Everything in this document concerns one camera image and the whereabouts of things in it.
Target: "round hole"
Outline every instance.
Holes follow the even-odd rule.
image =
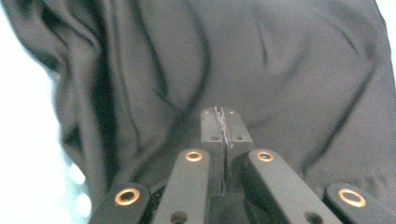
[[[304,217],[305,217],[306,221],[308,221],[311,224],[322,224],[323,223],[323,219],[321,218],[321,216],[316,213],[313,213],[313,212],[306,212],[304,214]]]
[[[261,161],[273,161],[274,160],[274,156],[266,151],[261,151],[257,154],[257,158]]]
[[[130,201],[132,198],[134,197],[134,193],[133,192],[125,192],[121,195],[121,199],[123,201]]]
[[[175,212],[171,216],[172,224],[183,224],[187,221],[187,214],[185,212]]]
[[[355,207],[364,207],[367,204],[363,196],[352,189],[340,189],[338,190],[338,196],[345,203]]]
[[[186,155],[186,159],[188,161],[200,161],[202,157],[203,157],[202,154],[196,151],[189,152]]]
[[[116,204],[121,205],[121,206],[126,206],[130,205],[132,203],[135,203],[137,199],[140,197],[140,192],[137,189],[133,188],[128,188],[128,189],[123,189],[120,191],[117,195],[114,201],[116,201]]]

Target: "cloth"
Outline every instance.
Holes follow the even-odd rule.
[[[244,119],[319,196],[358,184],[396,211],[395,92],[371,0],[4,0],[60,74],[62,143],[92,202],[170,174],[211,106]]]

